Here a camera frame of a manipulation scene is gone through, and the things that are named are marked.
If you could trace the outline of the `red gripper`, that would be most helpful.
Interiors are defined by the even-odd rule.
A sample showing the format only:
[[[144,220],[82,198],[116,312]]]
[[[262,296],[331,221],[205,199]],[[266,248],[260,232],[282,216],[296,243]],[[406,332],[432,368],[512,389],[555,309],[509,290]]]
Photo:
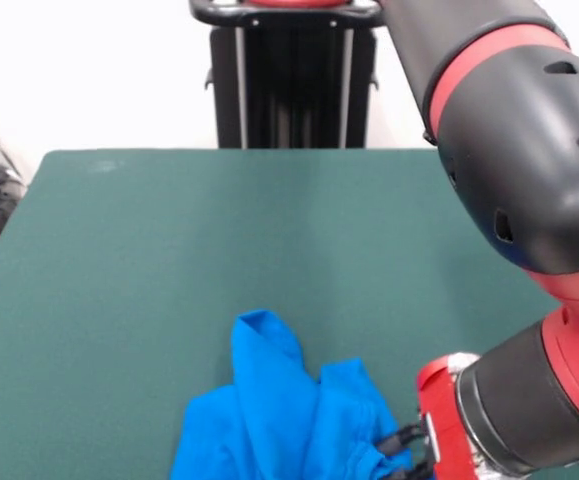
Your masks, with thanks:
[[[458,352],[425,365],[417,376],[418,406],[422,426],[408,424],[375,444],[385,456],[395,456],[427,437],[430,459],[390,473],[390,480],[491,479],[492,470],[472,444],[463,425],[457,400],[459,374],[479,356]]]

